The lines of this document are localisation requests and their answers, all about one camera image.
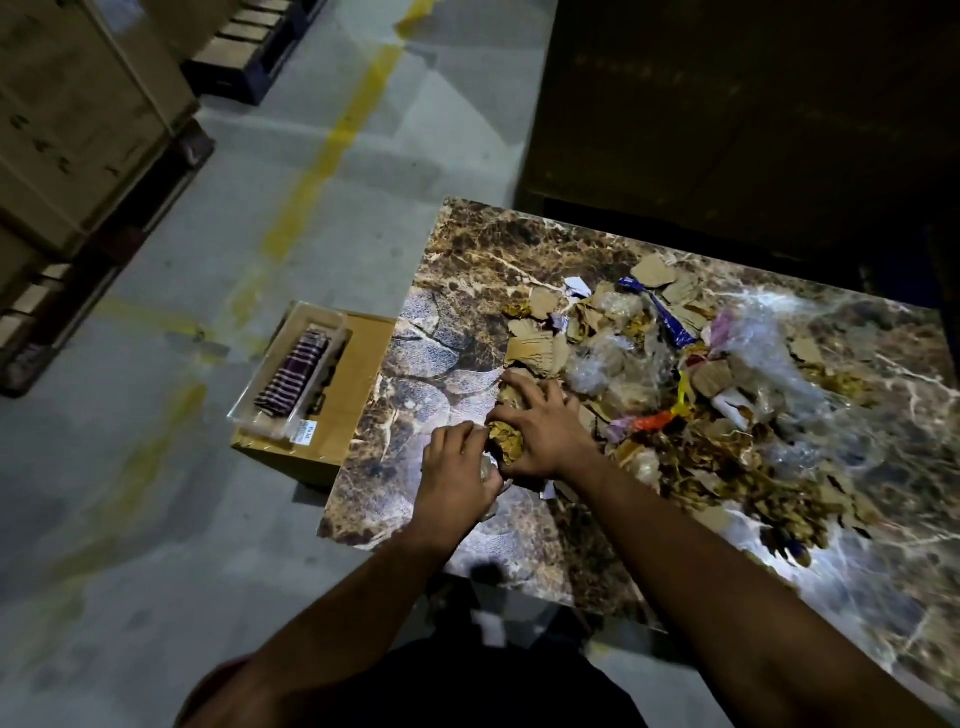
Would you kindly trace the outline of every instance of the marble tabletop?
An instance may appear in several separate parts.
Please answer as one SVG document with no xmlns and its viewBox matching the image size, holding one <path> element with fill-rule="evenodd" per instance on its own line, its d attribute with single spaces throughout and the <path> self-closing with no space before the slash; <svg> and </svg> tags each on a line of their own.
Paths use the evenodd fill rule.
<svg viewBox="0 0 960 728">
<path fill-rule="evenodd" d="M 960 699 L 960 392 L 936 311 L 447 200 L 430 236 L 320 534 L 373 548 L 409 520 L 431 431 L 483 422 L 493 407 L 508 331 L 501 313 L 531 284 L 617 280 L 660 252 L 695 271 L 704 300 L 760 300 L 786 332 L 813 336 L 827 364 L 859 376 L 876 400 L 870 457 L 856 475 L 883 522 L 867 541 L 838 531 L 802 569 L 773 559 L 758 524 L 725 533 L 794 581 L 802 597 L 884 667 Z M 589 511 L 512 488 L 447 570 L 496 564 L 510 589 L 593 613 L 657 625 Z"/>
</svg>

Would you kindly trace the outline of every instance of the concrete floor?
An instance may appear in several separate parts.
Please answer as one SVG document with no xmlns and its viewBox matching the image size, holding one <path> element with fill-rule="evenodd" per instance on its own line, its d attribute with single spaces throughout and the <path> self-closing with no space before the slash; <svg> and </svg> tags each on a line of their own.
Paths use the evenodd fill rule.
<svg viewBox="0 0 960 728">
<path fill-rule="evenodd" d="M 331 0 L 261 108 L 204 99 L 213 159 L 0 400 L 3 725 L 168 726 L 366 557 L 316 538 L 319 508 L 229 449 L 226 414 L 287 302 L 396 316 L 444 195 L 510 203 L 555 0 L 430 6 Z M 511 639 L 553 611 L 481 591 Z M 656 651 L 611 624 L 590 656 L 652 728 L 729 725 Z"/>
</svg>

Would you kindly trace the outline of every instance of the yellow floor marking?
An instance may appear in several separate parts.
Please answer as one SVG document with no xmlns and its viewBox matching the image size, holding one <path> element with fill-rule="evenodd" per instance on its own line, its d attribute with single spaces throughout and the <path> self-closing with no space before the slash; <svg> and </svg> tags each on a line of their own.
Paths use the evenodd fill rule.
<svg viewBox="0 0 960 728">
<path fill-rule="evenodd" d="M 434 0 L 414 0 L 403 20 L 416 20 L 429 14 Z M 297 244 L 309 217 L 320 200 L 324 185 L 336 172 L 344 153 L 379 104 L 391 74 L 403 54 L 401 46 L 380 48 L 354 92 L 347 110 L 326 138 L 310 168 L 304 172 L 274 227 L 264 238 L 260 252 L 274 265 L 283 262 Z M 256 310 L 263 287 L 270 282 L 269 272 L 260 266 L 244 277 L 227 303 L 232 318 L 232 334 L 241 334 Z M 146 312 L 133 304 L 107 303 L 104 313 L 141 323 L 171 325 L 185 333 L 192 322 L 179 316 Z M 197 357 L 203 365 L 204 358 Z M 160 434 L 141 443 L 127 459 L 108 496 L 89 514 L 89 539 L 60 558 L 49 569 L 51 583 L 33 610 L 32 623 L 21 631 L 14 652 L 24 656 L 24 667 L 36 667 L 53 657 L 67 630 L 84 615 L 86 585 L 101 571 L 116 563 L 121 538 L 140 515 L 147 495 L 162 471 L 163 461 L 179 431 L 203 409 L 206 385 L 196 376 L 174 394 L 163 418 Z"/>
<path fill-rule="evenodd" d="M 414 0 L 397 25 L 402 26 L 429 15 L 433 11 L 434 1 Z M 302 237 L 326 183 L 336 174 L 344 154 L 379 106 L 387 83 L 402 56 L 402 45 L 383 45 L 377 50 L 354 89 L 347 108 L 326 136 L 310 166 L 300 175 L 293 193 L 260 244 L 260 252 L 269 263 L 278 265 L 286 260 Z M 250 323 L 270 278 L 269 271 L 254 266 L 240 281 L 228 303 L 231 315 L 229 325 L 234 332 Z"/>
<path fill-rule="evenodd" d="M 112 296 L 103 298 L 97 304 L 94 315 L 112 321 L 123 321 L 179 333 L 189 338 L 205 336 L 204 327 L 186 316 L 139 303 L 130 303 Z"/>
<path fill-rule="evenodd" d="M 147 495 L 163 467 L 177 434 L 203 409 L 206 385 L 190 380 L 171 398 L 160 433 L 141 443 L 110 484 L 107 496 L 85 514 L 89 540 L 47 569 L 49 591 L 34 611 L 39 629 L 27 629 L 14 650 L 25 668 L 49 659 L 69 627 L 84 615 L 84 590 L 101 571 L 117 563 L 121 538 L 146 505 Z"/>
<path fill-rule="evenodd" d="M 433 12 L 435 0 L 415 0 L 404 18 L 394 26 L 394 32 L 404 40 L 417 34 L 420 22 Z"/>
</svg>

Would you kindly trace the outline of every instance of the white paper scrap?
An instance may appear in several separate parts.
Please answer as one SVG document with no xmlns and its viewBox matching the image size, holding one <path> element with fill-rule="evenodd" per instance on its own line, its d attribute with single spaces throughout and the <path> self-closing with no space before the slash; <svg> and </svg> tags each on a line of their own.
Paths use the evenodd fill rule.
<svg viewBox="0 0 960 728">
<path fill-rule="evenodd" d="M 570 289 L 569 292 L 574 296 L 580 296 L 581 298 L 588 299 L 593 295 L 593 291 L 591 291 L 590 287 L 584 283 L 582 278 L 564 279 L 564 285 Z"/>
<path fill-rule="evenodd" d="M 313 433 L 317 431 L 317 423 L 313 420 L 304 420 L 297 428 L 297 434 L 291 438 L 294 445 L 309 445 L 313 440 Z"/>
</svg>

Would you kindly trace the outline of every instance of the sticker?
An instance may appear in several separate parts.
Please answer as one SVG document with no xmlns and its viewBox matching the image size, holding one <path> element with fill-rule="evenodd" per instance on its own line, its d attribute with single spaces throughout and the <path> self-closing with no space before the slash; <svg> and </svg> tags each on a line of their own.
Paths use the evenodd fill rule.
<svg viewBox="0 0 960 728">
<path fill-rule="evenodd" d="M 297 434 L 291 438 L 294 445 L 309 445 L 313 440 L 313 433 L 317 431 L 317 423 L 313 420 L 304 420 L 297 428 Z"/>
</svg>

